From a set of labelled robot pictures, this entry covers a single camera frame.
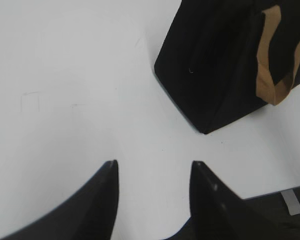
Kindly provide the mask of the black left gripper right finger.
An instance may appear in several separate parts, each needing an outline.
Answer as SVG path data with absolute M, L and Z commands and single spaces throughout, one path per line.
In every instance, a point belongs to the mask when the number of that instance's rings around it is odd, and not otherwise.
M 292 190 L 300 205 L 300 187 Z M 300 240 L 300 213 L 290 215 L 282 193 L 241 199 L 201 161 L 193 161 L 190 218 L 171 240 Z

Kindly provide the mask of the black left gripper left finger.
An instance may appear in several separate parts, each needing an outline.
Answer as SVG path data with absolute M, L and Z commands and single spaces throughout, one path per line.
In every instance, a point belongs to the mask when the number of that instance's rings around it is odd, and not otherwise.
M 118 202 L 118 162 L 107 161 L 69 199 L 5 239 L 108 240 L 112 236 Z

